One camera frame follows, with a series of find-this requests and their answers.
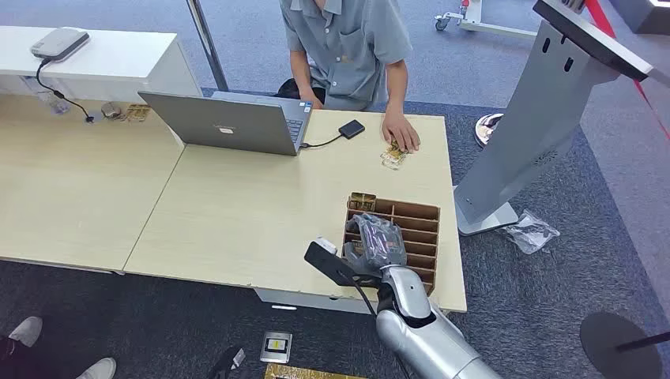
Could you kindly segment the person's left hand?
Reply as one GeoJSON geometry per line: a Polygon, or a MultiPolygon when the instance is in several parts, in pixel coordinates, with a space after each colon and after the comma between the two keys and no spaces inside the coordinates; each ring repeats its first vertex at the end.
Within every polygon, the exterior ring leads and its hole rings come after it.
{"type": "Polygon", "coordinates": [[[381,131],[385,141],[395,143],[402,152],[417,152],[420,149],[419,135],[402,112],[387,111],[381,131]]]}

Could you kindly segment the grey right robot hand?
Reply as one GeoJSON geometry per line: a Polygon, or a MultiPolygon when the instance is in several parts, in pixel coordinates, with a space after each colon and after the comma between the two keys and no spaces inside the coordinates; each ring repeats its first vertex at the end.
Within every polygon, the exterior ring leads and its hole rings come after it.
{"type": "Polygon", "coordinates": [[[389,220],[368,213],[354,215],[346,224],[347,232],[356,232],[358,242],[344,244],[344,258],[361,275],[381,278],[382,269],[406,266],[407,253],[401,229],[389,220]]]}

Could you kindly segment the person's right hand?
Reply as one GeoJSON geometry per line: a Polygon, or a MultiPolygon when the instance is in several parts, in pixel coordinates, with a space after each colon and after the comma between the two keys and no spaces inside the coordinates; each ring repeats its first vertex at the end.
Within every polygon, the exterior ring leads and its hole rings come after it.
{"type": "Polygon", "coordinates": [[[299,98],[306,102],[311,103],[311,107],[314,109],[323,109],[324,104],[317,96],[316,92],[312,88],[304,88],[299,91],[299,98]]]}

